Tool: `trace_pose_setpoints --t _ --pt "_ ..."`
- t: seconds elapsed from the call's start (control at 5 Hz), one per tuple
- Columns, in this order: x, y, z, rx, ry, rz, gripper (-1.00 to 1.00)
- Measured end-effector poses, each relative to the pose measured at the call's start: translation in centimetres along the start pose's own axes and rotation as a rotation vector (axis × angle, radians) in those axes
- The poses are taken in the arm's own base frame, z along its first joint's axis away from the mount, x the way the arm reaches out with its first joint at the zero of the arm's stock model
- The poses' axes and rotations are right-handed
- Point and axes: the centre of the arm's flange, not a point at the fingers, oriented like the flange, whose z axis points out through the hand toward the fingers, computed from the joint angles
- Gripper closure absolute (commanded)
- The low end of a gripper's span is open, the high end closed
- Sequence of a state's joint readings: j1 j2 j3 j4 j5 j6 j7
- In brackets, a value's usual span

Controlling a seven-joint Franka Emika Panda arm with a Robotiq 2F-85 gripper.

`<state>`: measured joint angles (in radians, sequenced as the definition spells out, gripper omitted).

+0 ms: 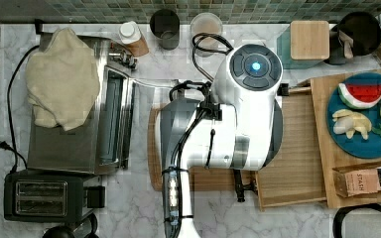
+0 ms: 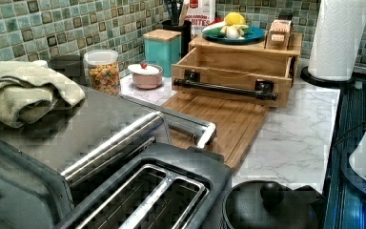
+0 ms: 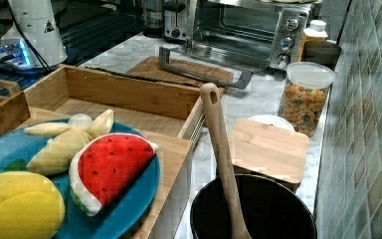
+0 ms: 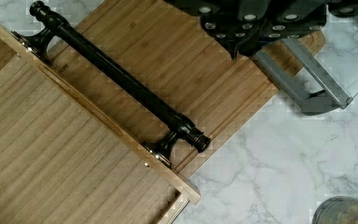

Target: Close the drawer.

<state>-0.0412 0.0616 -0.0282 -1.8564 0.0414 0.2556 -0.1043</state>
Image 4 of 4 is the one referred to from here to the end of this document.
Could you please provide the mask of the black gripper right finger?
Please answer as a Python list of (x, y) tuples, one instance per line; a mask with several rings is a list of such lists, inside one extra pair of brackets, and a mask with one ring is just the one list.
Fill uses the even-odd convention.
[(251, 29), (248, 37), (239, 46), (239, 54), (250, 57), (279, 39), (300, 38), (322, 29), (325, 24), (326, 15), (318, 12), (310, 13), (305, 19), (293, 22), (267, 19)]

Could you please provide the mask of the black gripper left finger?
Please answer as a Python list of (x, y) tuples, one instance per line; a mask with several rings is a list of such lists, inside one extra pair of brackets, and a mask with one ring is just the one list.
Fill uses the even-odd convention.
[(260, 49), (257, 42), (265, 21), (239, 21), (228, 14), (207, 15), (200, 18), (200, 25), (236, 60), (239, 54), (250, 57)]

